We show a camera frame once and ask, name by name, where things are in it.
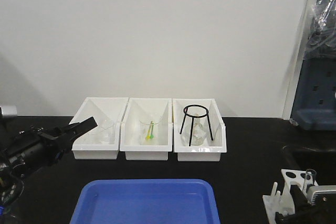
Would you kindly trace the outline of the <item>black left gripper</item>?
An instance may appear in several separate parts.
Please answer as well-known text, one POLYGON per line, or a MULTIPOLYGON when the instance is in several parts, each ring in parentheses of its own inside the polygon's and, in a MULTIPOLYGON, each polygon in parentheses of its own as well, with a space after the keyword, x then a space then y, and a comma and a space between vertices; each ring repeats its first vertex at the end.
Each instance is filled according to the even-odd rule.
POLYGON ((32 128, 16 138, 16 154, 27 166, 50 166, 70 151, 74 140, 96 127, 92 116, 64 128, 32 128))

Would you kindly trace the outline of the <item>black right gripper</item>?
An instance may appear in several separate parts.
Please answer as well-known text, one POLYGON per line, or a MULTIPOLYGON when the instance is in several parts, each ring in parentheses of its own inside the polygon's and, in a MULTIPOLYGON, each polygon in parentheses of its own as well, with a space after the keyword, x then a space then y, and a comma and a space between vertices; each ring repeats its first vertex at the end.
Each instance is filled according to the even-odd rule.
POLYGON ((291 186, 290 194, 294 199, 296 213, 292 217, 284 217, 277 212, 276 223, 335 223, 335 205, 309 205, 298 186, 291 186))

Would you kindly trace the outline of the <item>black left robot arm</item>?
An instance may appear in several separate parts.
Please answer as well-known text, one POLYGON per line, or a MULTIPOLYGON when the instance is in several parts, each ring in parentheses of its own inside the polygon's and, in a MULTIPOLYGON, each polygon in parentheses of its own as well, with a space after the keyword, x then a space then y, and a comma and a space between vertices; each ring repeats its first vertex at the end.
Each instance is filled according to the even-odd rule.
POLYGON ((63 127, 30 127, 8 136, 7 123, 17 117, 17 107, 1 105, 1 223, 19 223, 10 209, 24 190, 23 180, 46 166, 57 164, 72 150, 73 143, 98 125, 94 117, 63 127))

